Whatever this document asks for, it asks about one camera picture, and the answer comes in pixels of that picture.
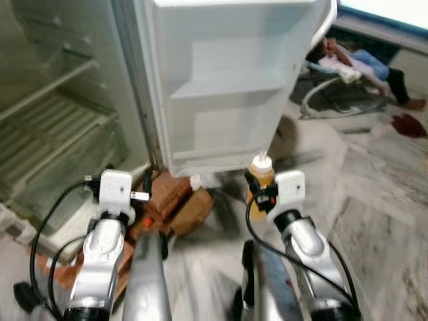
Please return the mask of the orange juice bottle white cap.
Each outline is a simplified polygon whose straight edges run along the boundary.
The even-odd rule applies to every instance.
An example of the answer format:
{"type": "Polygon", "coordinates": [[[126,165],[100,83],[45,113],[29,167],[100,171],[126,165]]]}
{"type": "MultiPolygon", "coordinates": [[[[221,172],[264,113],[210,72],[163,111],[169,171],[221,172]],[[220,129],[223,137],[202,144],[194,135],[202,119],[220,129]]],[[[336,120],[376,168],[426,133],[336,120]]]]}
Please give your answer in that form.
{"type": "MultiPolygon", "coordinates": [[[[259,181],[260,187],[266,187],[274,183],[275,172],[273,169],[273,161],[265,150],[261,150],[253,157],[247,171],[251,171],[251,173],[253,173],[254,177],[259,181]]],[[[265,218],[265,211],[260,211],[259,208],[257,208],[257,205],[253,200],[253,196],[250,196],[248,192],[247,198],[248,204],[251,205],[249,216],[251,222],[259,222],[263,220],[263,218],[265,218]]]]}

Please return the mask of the grey fridge door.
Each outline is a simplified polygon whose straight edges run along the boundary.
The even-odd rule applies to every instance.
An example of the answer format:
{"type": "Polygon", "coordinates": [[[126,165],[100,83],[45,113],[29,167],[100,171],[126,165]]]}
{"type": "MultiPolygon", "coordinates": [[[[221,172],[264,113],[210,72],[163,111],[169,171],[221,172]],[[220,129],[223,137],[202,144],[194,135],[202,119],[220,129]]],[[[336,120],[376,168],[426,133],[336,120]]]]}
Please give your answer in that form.
{"type": "Polygon", "coordinates": [[[163,165],[235,171],[274,137],[337,0],[132,0],[163,165]]]}

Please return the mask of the grey fridge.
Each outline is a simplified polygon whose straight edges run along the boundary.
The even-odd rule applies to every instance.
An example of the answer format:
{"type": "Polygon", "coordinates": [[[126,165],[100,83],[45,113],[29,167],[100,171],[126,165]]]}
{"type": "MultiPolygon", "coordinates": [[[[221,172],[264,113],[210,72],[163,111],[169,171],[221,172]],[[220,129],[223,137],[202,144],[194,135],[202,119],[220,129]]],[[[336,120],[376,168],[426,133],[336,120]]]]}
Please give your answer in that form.
{"type": "Polygon", "coordinates": [[[150,164],[126,55],[129,0],[0,0],[0,204],[42,220],[66,187],[150,164]]]}

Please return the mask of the orange clay brick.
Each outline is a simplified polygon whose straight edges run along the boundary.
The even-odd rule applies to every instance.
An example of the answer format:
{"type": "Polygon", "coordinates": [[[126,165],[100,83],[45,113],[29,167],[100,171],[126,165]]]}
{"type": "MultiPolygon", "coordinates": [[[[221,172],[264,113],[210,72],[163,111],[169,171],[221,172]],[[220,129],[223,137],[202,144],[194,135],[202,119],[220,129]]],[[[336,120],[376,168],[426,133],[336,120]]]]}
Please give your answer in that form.
{"type": "Polygon", "coordinates": [[[150,201],[144,206],[146,216],[168,222],[192,192],[189,177],[172,177],[168,171],[154,172],[150,201]]]}

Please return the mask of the grey left robot leg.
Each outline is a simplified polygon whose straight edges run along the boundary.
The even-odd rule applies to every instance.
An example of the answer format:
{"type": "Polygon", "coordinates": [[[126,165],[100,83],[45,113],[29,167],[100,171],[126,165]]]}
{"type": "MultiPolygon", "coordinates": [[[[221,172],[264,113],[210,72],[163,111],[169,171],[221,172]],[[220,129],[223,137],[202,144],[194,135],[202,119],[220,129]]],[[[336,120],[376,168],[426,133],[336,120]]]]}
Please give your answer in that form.
{"type": "Polygon", "coordinates": [[[167,242],[162,233],[146,231],[138,236],[126,285],[122,321],[172,321],[163,270],[163,260],[167,256],[167,242]]]}

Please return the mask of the dark red cloth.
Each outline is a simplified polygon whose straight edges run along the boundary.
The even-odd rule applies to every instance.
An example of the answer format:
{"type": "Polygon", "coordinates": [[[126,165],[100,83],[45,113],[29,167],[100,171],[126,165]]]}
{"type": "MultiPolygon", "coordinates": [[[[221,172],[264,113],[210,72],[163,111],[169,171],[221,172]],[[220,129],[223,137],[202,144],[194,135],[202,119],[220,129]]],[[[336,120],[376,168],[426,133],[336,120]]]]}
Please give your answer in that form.
{"type": "Polygon", "coordinates": [[[427,138],[425,126],[409,114],[392,116],[391,126],[393,126],[397,134],[409,138],[427,138]]]}

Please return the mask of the person with dark hair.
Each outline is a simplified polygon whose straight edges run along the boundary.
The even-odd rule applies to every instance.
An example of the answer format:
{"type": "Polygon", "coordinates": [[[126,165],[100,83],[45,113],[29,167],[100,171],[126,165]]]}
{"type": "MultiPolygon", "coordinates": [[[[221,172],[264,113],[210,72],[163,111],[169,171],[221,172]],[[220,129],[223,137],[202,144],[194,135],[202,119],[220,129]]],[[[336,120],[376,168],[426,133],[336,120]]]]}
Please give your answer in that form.
{"type": "Polygon", "coordinates": [[[308,52],[306,58],[325,68],[352,68],[360,72],[385,94],[392,95],[403,109],[420,111],[426,107],[424,98],[410,97],[403,71],[389,67],[365,49],[350,49],[336,39],[324,39],[308,52]]]}

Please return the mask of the white frame baby bouncer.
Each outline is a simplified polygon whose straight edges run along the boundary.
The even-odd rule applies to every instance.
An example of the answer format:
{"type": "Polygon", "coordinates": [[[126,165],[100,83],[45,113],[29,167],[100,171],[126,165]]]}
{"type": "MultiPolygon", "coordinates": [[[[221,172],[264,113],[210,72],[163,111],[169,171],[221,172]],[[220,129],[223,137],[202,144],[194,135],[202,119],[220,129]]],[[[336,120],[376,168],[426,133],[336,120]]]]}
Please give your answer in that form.
{"type": "Polygon", "coordinates": [[[324,67],[306,61],[291,101],[300,105],[300,119],[344,118],[380,112],[395,103],[385,83],[352,67],[324,67]]]}

